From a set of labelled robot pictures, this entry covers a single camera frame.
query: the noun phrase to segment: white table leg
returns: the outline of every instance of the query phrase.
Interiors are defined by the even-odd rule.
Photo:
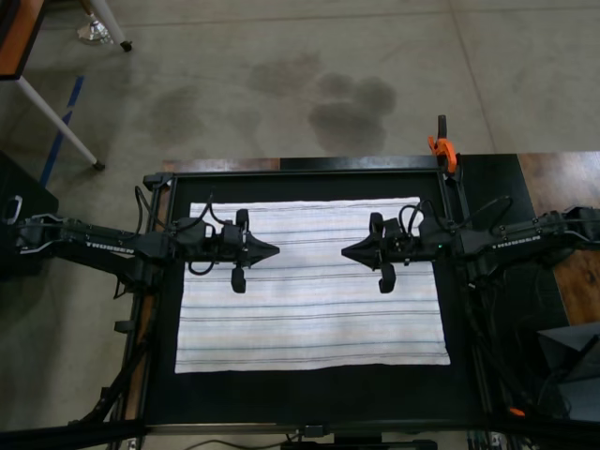
[[[131,51],[131,41],[125,39],[125,35],[121,31],[119,24],[114,18],[113,12],[106,3],[106,0],[90,0],[92,7],[96,10],[100,19],[104,22],[104,25],[109,30],[111,38],[114,42],[118,43],[123,50],[126,52]]]
[[[65,124],[65,122],[61,120],[58,114],[54,112],[50,105],[46,103],[46,101],[44,101],[41,95],[38,94],[38,92],[32,87],[31,84],[29,84],[29,82],[27,82],[27,80],[24,77],[21,77],[19,80],[16,81],[16,83],[21,87],[25,95],[28,96],[29,99],[33,101],[35,105],[38,108],[40,108],[44,114],[46,114],[46,117],[52,120],[52,122],[58,127],[60,132],[63,133],[67,137],[67,139],[69,139],[73,143],[73,145],[75,145],[75,148],[77,148],[77,150],[79,150],[80,153],[92,163],[94,169],[96,169],[97,171],[104,170],[104,164],[98,161],[96,157],[92,154],[92,152],[90,152],[87,149],[87,147],[83,145],[83,142],[81,142],[79,138],[75,136],[75,133],[71,131],[71,128],[67,127],[67,124]]]

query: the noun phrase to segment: clamp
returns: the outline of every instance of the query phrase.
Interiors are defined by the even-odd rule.
[[[446,173],[454,175],[458,165],[457,153],[454,151],[454,145],[448,141],[447,134],[446,116],[438,115],[438,139],[434,141],[433,136],[429,136],[427,141],[431,153],[438,158],[444,158],[444,164],[447,164]]]

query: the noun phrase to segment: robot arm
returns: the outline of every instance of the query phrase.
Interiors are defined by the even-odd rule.
[[[248,210],[240,210],[235,224],[221,221],[222,229],[198,217],[179,219],[164,232],[136,234],[87,224],[50,214],[33,216],[16,225],[16,251],[35,259],[63,258],[117,276],[126,292],[155,289],[157,266],[185,262],[195,275],[205,275],[216,263],[234,263],[232,288],[246,291],[244,267],[279,253],[275,246],[249,231]],[[191,263],[210,263],[195,272]]]
[[[574,207],[552,211],[527,222],[494,230],[452,227],[435,216],[425,216],[419,235],[406,231],[398,218],[383,220],[373,213],[369,236],[342,250],[342,255],[373,270],[382,270],[380,291],[394,290],[392,263],[451,258],[464,263],[469,282],[477,284],[506,267],[530,260],[554,265],[576,249],[600,249],[600,209]]]

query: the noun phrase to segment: floor stain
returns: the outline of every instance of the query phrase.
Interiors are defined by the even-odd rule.
[[[316,105],[308,115],[319,145],[334,156],[381,153],[387,137],[383,118],[396,108],[396,90],[379,78],[355,83],[337,74],[323,76],[318,87],[337,98]]]
[[[354,80],[348,75],[327,73],[317,82],[319,93],[323,97],[347,98],[354,89]]]
[[[168,149],[202,135],[204,124],[196,111],[197,100],[196,86],[182,86],[158,96],[148,114],[152,138]]]
[[[321,71],[321,66],[321,59],[315,53],[259,64],[250,71],[247,87],[274,97],[290,96],[310,83]]]
[[[251,155],[257,157],[263,154],[256,133],[262,121],[261,113],[253,108],[230,109],[227,120],[237,131],[240,138],[248,144]]]

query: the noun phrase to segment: towel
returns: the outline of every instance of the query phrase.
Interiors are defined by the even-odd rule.
[[[232,290],[231,263],[203,277],[186,270],[175,372],[450,364],[430,262],[395,264],[396,288],[381,294],[379,271],[341,256],[368,236],[371,212],[394,218],[418,202],[214,204],[220,219],[246,208],[252,234],[280,252],[245,270],[243,294]],[[203,208],[193,203],[190,215]],[[411,213],[405,210],[403,223]],[[193,264],[197,271],[206,266]]]

